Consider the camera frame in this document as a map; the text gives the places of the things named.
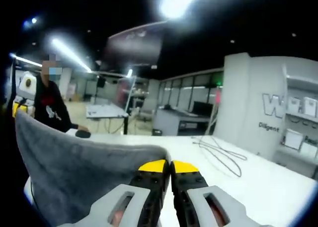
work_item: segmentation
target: wall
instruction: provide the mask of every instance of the wall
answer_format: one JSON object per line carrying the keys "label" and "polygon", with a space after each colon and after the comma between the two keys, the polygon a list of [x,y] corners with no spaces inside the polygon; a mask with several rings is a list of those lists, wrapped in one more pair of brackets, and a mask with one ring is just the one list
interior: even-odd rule
{"label": "wall", "polygon": [[[225,57],[224,84],[214,135],[273,160],[284,124],[280,110],[264,110],[263,101],[284,97],[282,67],[291,76],[318,80],[318,62],[294,57],[251,58],[247,53]],[[278,128],[267,131],[262,122]]]}
{"label": "wall", "polygon": [[59,81],[59,90],[61,93],[61,96],[66,96],[68,87],[71,81],[73,70],[71,68],[63,68],[61,78]]}

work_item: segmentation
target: window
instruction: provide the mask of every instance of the window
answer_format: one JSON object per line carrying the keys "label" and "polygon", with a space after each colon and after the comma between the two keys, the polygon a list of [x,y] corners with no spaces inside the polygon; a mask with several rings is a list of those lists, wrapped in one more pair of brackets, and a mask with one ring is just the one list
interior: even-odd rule
{"label": "window", "polygon": [[178,109],[188,110],[193,85],[193,76],[186,77],[182,80]]}
{"label": "window", "polygon": [[175,79],[172,82],[172,90],[171,90],[171,96],[169,104],[171,107],[177,107],[178,103],[178,97],[180,92],[180,85],[181,85],[181,79]]}
{"label": "window", "polygon": [[158,99],[159,99],[158,104],[159,104],[159,105],[162,104],[164,86],[165,86],[165,82],[161,82],[161,83],[160,83],[160,88],[159,88],[159,97],[158,97]]}
{"label": "window", "polygon": [[201,76],[196,76],[194,80],[194,87],[192,92],[190,111],[193,109],[193,104],[195,101],[208,102],[209,95],[209,85],[210,85],[210,74],[205,74]]}
{"label": "window", "polygon": [[214,104],[215,103],[215,97],[216,97],[216,88],[212,88],[210,90],[209,94],[209,104]]}
{"label": "window", "polygon": [[223,85],[223,72],[212,73],[211,76],[211,86],[217,87]]}
{"label": "window", "polygon": [[171,81],[169,80],[165,83],[165,88],[163,91],[162,105],[169,104],[170,92],[171,92]]}

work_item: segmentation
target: computer mouse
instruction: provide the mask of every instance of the computer mouse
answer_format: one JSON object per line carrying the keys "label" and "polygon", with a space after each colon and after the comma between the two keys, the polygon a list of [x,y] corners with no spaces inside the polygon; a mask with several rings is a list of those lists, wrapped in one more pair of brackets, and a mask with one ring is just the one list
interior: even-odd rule
{"label": "computer mouse", "polygon": [[84,130],[78,130],[75,133],[76,137],[82,138],[82,139],[88,139],[90,137],[90,132],[84,131]]}

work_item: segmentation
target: ceiling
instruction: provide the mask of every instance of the ceiling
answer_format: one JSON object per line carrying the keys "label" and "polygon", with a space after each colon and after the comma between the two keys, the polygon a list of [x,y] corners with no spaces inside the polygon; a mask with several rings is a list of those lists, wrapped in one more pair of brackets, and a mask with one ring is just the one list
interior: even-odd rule
{"label": "ceiling", "polygon": [[[60,37],[92,70],[127,73],[107,60],[108,37],[163,21],[162,0],[14,0],[16,32],[10,50],[40,62],[51,52],[49,39]],[[164,79],[223,66],[224,56],[296,56],[318,60],[315,0],[195,0],[187,14],[162,31],[157,68],[135,66],[141,77]],[[37,18],[34,26],[23,27]],[[107,66],[95,62],[103,61]],[[65,61],[65,66],[81,69]]]}

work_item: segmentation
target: white table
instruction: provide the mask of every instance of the white table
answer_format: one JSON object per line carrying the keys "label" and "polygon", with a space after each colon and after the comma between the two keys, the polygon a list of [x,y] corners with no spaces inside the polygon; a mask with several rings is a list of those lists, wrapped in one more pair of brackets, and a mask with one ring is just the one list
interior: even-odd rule
{"label": "white table", "polygon": [[[67,134],[74,136],[75,132],[76,130],[69,130]],[[314,194],[317,186],[312,179],[219,139],[216,141],[222,148],[238,152],[248,158],[247,161],[235,159],[242,170],[241,178],[234,176],[210,153],[193,144],[194,140],[190,137],[92,134],[86,140],[106,144],[161,146],[167,149],[172,160],[189,162],[196,166],[210,186],[219,186],[244,204],[247,215],[261,225],[288,226]],[[209,136],[204,137],[203,140],[211,144],[214,142]],[[233,167],[229,160],[222,160]],[[160,221],[163,227],[179,226],[173,206],[171,182],[165,196]]]}
{"label": "white table", "polygon": [[87,104],[86,118],[88,119],[124,119],[124,134],[128,132],[129,115],[113,103],[109,104]]}

